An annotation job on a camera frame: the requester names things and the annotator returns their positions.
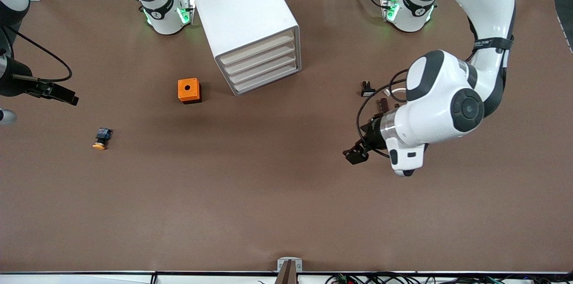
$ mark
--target small black component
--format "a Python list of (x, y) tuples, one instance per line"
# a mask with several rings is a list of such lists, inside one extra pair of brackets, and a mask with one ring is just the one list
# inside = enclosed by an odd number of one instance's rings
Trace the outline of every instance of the small black component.
[(0, 77), (0, 95), (13, 97), (19, 94), (29, 94), (36, 98), (56, 99), (60, 102), (77, 105), (76, 92), (55, 82), (47, 82), (33, 77), (28, 66), (12, 58), (6, 58), (6, 60), (8, 64), (6, 72)]
[(392, 161), (393, 165), (397, 165), (397, 163), (398, 163), (398, 151), (397, 150), (390, 150), (390, 160)]
[(368, 97), (374, 94), (376, 90), (370, 86), (370, 82), (362, 82), (362, 92), (360, 92), (360, 96)]
[(380, 100), (378, 101), (378, 107), (382, 114), (388, 112), (389, 111), (388, 99), (380, 98)]
[(368, 159), (368, 153), (366, 153), (366, 150), (364, 150), (364, 147), (362, 147), (361, 143), (361, 141), (358, 141), (358, 143), (356, 143), (352, 149), (342, 152), (344, 157), (346, 157), (346, 160), (352, 163), (352, 165), (366, 162)]
[(112, 129), (106, 129), (105, 127), (100, 127), (98, 129), (98, 134), (96, 135), (96, 143), (94, 144), (94, 149), (98, 150), (105, 150), (107, 148), (107, 143), (109, 139), (111, 139), (111, 135), (113, 134)]
[(360, 130), (364, 133), (366, 133), (368, 131), (368, 127), (370, 126), (370, 124), (365, 124), (360, 126)]

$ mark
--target orange cube with hole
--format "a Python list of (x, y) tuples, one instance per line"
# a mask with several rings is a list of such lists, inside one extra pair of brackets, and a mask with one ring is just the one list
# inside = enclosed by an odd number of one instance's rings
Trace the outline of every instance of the orange cube with hole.
[(177, 93), (180, 101), (184, 104), (202, 102), (201, 84), (197, 78), (179, 80), (177, 84)]

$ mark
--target small electronic component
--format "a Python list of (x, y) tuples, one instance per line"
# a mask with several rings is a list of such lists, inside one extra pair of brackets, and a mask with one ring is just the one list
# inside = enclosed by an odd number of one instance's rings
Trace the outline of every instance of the small electronic component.
[(96, 135), (96, 143), (92, 145), (92, 147), (96, 150), (105, 150), (107, 149), (107, 143), (113, 134), (113, 130), (106, 129), (104, 127), (100, 127), (98, 129), (98, 134)]
[(384, 114), (385, 112), (388, 112), (389, 111), (388, 99), (380, 98), (380, 100), (378, 101), (378, 109), (380, 110), (380, 112), (382, 114)]
[(374, 94), (376, 90), (370, 86), (370, 82), (362, 82), (362, 92), (360, 92), (360, 96), (368, 97)]
[(201, 98), (201, 84), (197, 78), (188, 78), (178, 81), (177, 93), (184, 104), (196, 104), (203, 101)]

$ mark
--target brown table surface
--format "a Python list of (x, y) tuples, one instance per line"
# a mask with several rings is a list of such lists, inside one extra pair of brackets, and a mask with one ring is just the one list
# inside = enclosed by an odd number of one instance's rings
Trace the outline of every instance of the brown table surface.
[[(360, 82), (433, 49), (464, 59), (463, 11), (438, 0), (407, 34), (368, 0), (286, 1), (303, 71), (240, 97), (199, 25), (159, 35), (133, 0), (32, 3), (21, 31), (74, 69), (80, 102), (0, 99), (19, 115), (0, 129), (0, 270), (265, 270), (285, 255), (306, 270), (571, 270), (573, 61), (553, 0), (517, 0), (499, 110), (412, 178), (342, 156)], [(16, 59), (65, 74), (22, 39)], [(178, 101), (188, 77), (202, 104)], [(107, 151), (98, 127), (115, 130)]]

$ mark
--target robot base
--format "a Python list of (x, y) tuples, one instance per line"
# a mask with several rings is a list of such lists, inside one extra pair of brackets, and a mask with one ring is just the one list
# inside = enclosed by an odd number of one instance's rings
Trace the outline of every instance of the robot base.
[(181, 31), (185, 25), (192, 23), (195, 15), (195, 0), (175, 0), (162, 19), (155, 18), (155, 16), (161, 16), (159, 13), (154, 14), (154, 12), (151, 12), (151, 14), (148, 14), (145, 10), (144, 13), (147, 17), (147, 23), (157, 33), (163, 35), (175, 34)]
[(414, 16), (405, 7), (403, 0), (380, 0), (381, 5), (388, 6), (389, 10), (382, 10), (382, 18), (385, 22), (392, 23), (397, 29), (404, 32), (416, 32), (430, 20), (434, 6), (422, 16)]

